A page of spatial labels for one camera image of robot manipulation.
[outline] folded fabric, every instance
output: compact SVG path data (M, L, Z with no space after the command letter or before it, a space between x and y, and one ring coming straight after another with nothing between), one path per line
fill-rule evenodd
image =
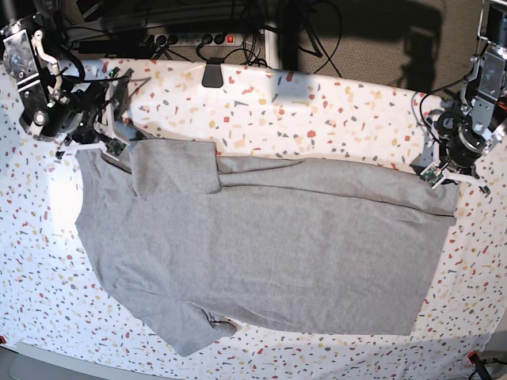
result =
M215 156L152 139L132 174L78 154L79 237L104 289L180 355L222 317L305 333L408 335L453 225L458 187L324 159Z

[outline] table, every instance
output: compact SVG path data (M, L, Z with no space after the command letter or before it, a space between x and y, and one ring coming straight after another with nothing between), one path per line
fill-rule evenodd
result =
M161 137L216 142L217 154L332 158L412 173L425 134L412 107L422 95L345 79L223 65L221 89L200 85L203 63L103 59L134 70L124 115ZM82 178L58 141L19 131L22 106L0 77L0 335L111 367L172 378L450 378L469 374L466 354L495 330L507 302L507 153L478 163L491 195L461 184L433 282L410 336L238 332L181 358L110 298L93 274L74 221ZM430 97L425 111L440 107Z

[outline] black clip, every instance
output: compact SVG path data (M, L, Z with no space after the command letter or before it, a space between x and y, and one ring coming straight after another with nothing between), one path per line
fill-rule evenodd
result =
M222 68L220 67L222 63L223 58L210 58L206 61L202 81L203 87L219 89L223 86Z

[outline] t-shirt sleeve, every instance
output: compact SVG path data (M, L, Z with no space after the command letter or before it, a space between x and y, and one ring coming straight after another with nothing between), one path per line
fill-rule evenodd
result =
M210 313L191 302L127 288L111 295L118 302L129 305L128 310L134 317L142 320L181 356L191 355L236 332L234 325L215 321Z

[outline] power strip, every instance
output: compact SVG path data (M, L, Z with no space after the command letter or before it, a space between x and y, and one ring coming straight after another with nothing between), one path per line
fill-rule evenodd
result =
M207 33L170 33L170 34L155 34L155 41L160 36L164 36L165 38L169 38L169 36L174 35L177 37L177 43L174 45L171 45L171 47L175 46L197 46L199 45L202 40L203 36ZM209 33L212 35L213 39L215 39L215 36L217 34L222 34L219 32L215 33ZM223 41L223 44L215 44L215 41L211 42L210 44L206 46L241 46L243 44L243 35L240 33L228 33L225 36L225 40Z

